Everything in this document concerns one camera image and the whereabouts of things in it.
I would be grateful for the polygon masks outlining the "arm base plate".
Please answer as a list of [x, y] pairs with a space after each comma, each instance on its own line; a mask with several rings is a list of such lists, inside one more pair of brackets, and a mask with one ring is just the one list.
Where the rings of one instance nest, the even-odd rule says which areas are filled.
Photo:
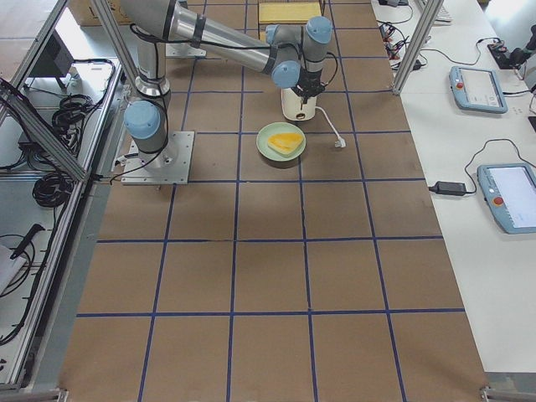
[[169, 59], [204, 59], [206, 51], [190, 44], [166, 44], [166, 57]]
[[195, 132], [174, 131], [168, 135], [167, 147], [148, 163], [153, 155], [140, 153], [131, 140], [129, 153], [137, 155], [125, 162], [126, 174], [120, 176], [124, 185], [187, 184]]

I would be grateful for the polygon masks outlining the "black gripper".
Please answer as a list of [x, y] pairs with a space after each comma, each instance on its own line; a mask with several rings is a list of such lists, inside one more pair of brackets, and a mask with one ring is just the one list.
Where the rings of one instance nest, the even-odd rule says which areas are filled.
[[322, 70], [308, 71], [301, 69], [299, 80], [291, 90], [298, 96], [299, 110], [305, 110], [306, 104], [311, 97], [320, 95], [326, 88], [321, 82]]

